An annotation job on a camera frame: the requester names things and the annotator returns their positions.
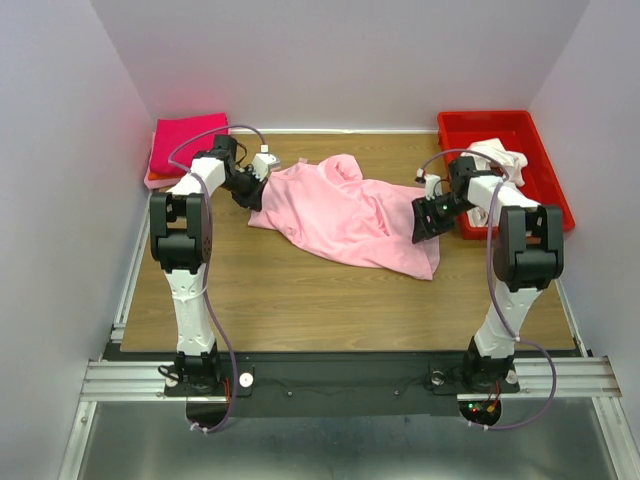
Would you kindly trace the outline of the light pink t-shirt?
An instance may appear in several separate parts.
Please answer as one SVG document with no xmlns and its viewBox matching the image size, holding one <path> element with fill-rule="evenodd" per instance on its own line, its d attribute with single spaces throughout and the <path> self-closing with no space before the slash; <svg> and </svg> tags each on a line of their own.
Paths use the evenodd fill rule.
<svg viewBox="0 0 640 480">
<path fill-rule="evenodd" d="M 301 160 L 270 176 L 262 210 L 248 225 L 275 230 L 327 260 L 430 281 L 440 261 L 439 241 L 412 242 L 411 202 L 423 196 L 416 187 L 364 178 L 352 155 L 318 164 Z"/>
</svg>

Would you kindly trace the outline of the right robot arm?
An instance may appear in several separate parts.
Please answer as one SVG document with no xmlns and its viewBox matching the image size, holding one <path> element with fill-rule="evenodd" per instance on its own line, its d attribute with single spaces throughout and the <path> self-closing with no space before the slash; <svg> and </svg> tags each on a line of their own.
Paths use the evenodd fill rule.
<svg viewBox="0 0 640 480">
<path fill-rule="evenodd" d="M 506 168 L 496 160 L 476 166 L 478 152 L 458 149 L 448 165 L 448 191 L 441 179 L 416 172 L 424 188 L 413 200 L 413 243 L 453 229 L 457 216 L 474 208 L 487 215 L 486 277 L 491 305 L 472 337 L 460 366 L 462 384 L 472 390 L 515 379 L 515 346 L 534 302 L 564 269 L 563 211 L 509 187 Z"/>
</svg>

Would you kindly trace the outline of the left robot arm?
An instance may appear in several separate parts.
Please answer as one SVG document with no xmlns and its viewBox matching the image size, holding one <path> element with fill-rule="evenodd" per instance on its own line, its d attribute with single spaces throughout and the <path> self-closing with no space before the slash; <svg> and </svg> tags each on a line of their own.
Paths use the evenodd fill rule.
<svg viewBox="0 0 640 480">
<path fill-rule="evenodd" d="M 228 385 L 207 296 L 213 249 L 211 194 L 222 188 L 240 207 L 259 211 L 268 177 L 280 161 L 261 138 L 259 152 L 242 167 L 237 160 L 240 144 L 230 135 L 216 136 L 213 148 L 196 152 L 189 166 L 176 161 L 178 153 L 202 138 L 187 140 L 169 154 L 169 164 L 184 176 L 169 190 L 151 196 L 149 234 L 152 257 L 169 284 L 178 332 L 174 365 L 160 372 L 170 388 L 210 394 Z"/>
</svg>

